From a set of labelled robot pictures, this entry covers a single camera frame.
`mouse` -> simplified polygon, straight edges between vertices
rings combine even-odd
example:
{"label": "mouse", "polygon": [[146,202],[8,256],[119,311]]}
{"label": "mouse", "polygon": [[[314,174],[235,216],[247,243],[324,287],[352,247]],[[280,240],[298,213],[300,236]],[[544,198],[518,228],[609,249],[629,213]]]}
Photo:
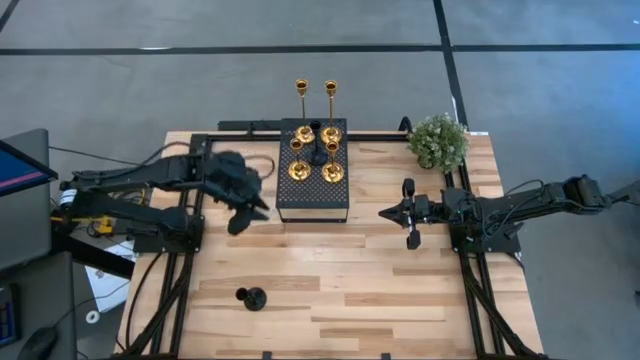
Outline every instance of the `mouse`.
{"label": "mouse", "polygon": [[56,340],[58,340],[58,331],[55,327],[42,327],[36,330],[22,346],[17,360],[47,360]]}

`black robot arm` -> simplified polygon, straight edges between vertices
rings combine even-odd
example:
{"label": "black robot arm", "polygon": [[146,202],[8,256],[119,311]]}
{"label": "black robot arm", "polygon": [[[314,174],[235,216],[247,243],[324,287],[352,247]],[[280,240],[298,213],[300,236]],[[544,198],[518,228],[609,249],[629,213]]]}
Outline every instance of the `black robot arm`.
{"label": "black robot arm", "polygon": [[467,239],[464,244],[467,251],[484,252],[491,251],[492,244],[495,247],[496,243],[513,238],[522,227],[522,223],[516,223],[523,220],[557,212],[598,214],[614,203],[638,202],[640,198],[640,181],[609,195],[602,194],[598,183],[586,175],[561,183],[539,183],[541,186],[537,189],[507,193],[498,198],[476,197],[463,189],[449,188],[442,191],[442,202],[436,203],[426,195],[414,196],[413,180],[405,179],[402,201],[380,211],[379,215],[409,228],[409,249],[420,246],[416,224],[447,223],[452,232]]}
{"label": "black robot arm", "polygon": [[202,190],[216,202],[222,201],[230,210],[236,210],[228,226],[229,233],[233,235],[245,230],[252,220],[268,219],[257,210],[269,209],[260,198],[262,180],[258,172],[247,167],[242,155],[236,152],[209,156],[176,155],[130,168],[80,171],[74,173],[71,181],[64,181],[60,185],[63,191],[77,190],[70,208],[74,216],[111,215],[160,225],[173,231],[184,231],[188,227],[190,218],[184,209],[145,208],[104,195],[140,188]]}

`computer screen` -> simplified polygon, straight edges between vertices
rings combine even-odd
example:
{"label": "computer screen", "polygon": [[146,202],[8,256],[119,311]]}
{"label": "computer screen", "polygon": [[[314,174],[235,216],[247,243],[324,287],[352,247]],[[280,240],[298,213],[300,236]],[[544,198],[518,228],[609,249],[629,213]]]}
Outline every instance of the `computer screen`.
{"label": "computer screen", "polygon": [[0,140],[0,196],[58,178],[58,174]]}

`screen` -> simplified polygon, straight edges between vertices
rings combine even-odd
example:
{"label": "screen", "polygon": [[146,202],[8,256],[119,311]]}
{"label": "screen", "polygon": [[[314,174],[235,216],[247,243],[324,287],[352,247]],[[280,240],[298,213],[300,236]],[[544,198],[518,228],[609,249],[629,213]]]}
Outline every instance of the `screen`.
{"label": "screen", "polygon": [[0,149],[0,193],[47,182],[50,175]]}

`gold candlestick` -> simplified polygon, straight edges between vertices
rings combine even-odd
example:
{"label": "gold candlestick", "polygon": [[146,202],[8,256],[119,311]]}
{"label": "gold candlestick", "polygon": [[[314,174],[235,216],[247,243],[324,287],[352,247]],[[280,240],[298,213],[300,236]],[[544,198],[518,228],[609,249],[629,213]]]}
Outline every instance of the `gold candlestick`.
{"label": "gold candlestick", "polygon": [[304,143],[298,138],[293,138],[291,142],[289,142],[289,145],[296,155],[296,160],[292,161],[289,165],[289,176],[294,180],[302,181],[311,175],[311,166],[309,166],[309,163],[300,160],[300,152],[302,152]]}
{"label": "gold candlestick", "polygon": [[322,177],[330,183],[337,183],[344,177],[344,169],[340,164],[336,163],[336,153],[339,147],[340,145],[335,141],[327,143],[327,151],[331,157],[331,162],[322,167]]}
{"label": "gold candlestick", "polygon": [[333,96],[336,94],[336,90],[338,89],[338,82],[335,80],[328,80],[324,83],[324,88],[327,90],[327,94],[329,95],[329,127],[322,130],[322,141],[327,144],[330,141],[340,142],[340,138],[342,137],[340,129],[333,126]]}
{"label": "gold candlestick", "polygon": [[[298,94],[300,94],[300,101],[302,102],[302,120],[303,122],[307,122],[307,114],[304,108],[304,95],[307,92],[307,88],[309,87],[309,82],[305,79],[296,80],[296,90]],[[308,144],[315,139],[315,135],[311,131],[309,125],[303,125],[296,129],[296,138],[302,141],[304,144]]]}

